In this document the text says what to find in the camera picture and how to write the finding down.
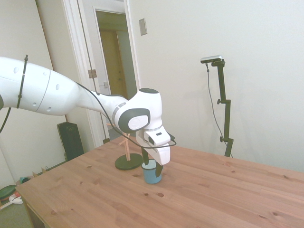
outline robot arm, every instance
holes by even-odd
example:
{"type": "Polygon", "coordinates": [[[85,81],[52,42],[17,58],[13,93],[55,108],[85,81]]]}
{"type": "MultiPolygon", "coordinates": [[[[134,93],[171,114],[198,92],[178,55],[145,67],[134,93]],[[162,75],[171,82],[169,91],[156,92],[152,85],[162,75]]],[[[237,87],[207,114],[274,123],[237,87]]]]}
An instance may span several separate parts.
{"type": "MultiPolygon", "coordinates": [[[[0,109],[17,107],[23,65],[0,57],[0,109]]],[[[153,89],[140,89],[126,100],[88,91],[55,71],[28,63],[19,108],[47,115],[65,115],[75,107],[101,112],[122,132],[136,132],[137,142],[164,165],[170,161],[171,138],[162,126],[161,105],[161,96],[153,89]]]]}

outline blue cup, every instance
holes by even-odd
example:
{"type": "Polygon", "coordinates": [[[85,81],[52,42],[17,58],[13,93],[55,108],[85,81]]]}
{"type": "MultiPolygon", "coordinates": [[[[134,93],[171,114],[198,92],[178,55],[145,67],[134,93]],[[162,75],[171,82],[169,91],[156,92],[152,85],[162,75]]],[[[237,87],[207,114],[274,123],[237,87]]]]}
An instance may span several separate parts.
{"type": "Polygon", "coordinates": [[[149,163],[146,165],[142,164],[144,180],[148,184],[156,184],[161,181],[162,175],[156,177],[156,161],[155,159],[149,159],[149,163]]]}

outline speaker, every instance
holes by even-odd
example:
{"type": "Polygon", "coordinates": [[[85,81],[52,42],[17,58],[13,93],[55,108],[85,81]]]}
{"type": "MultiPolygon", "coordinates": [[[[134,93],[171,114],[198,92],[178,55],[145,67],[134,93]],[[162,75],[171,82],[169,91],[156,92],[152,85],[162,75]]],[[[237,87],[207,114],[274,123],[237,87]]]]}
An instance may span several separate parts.
{"type": "Polygon", "coordinates": [[[82,154],[84,149],[82,147],[77,124],[75,123],[59,123],[57,124],[60,139],[66,152],[66,160],[70,161],[82,154]]]}

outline wooden table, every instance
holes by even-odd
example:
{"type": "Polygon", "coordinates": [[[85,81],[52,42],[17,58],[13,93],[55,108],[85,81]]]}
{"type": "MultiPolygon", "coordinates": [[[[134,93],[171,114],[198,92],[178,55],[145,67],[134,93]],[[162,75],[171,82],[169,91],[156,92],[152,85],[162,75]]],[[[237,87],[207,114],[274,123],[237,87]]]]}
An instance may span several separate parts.
{"type": "Polygon", "coordinates": [[[150,185],[114,167],[121,140],[18,186],[34,227],[304,228],[304,173],[176,146],[150,185]]]}

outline stand base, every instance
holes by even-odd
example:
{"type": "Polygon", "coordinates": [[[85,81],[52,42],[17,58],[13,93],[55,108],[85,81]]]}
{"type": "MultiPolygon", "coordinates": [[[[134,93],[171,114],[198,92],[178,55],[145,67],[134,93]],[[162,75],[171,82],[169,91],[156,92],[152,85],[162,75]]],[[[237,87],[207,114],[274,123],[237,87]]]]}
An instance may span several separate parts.
{"type": "Polygon", "coordinates": [[[123,155],[115,161],[115,167],[119,170],[133,170],[141,166],[143,157],[137,153],[130,153],[130,161],[127,161],[127,156],[123,155]]]}

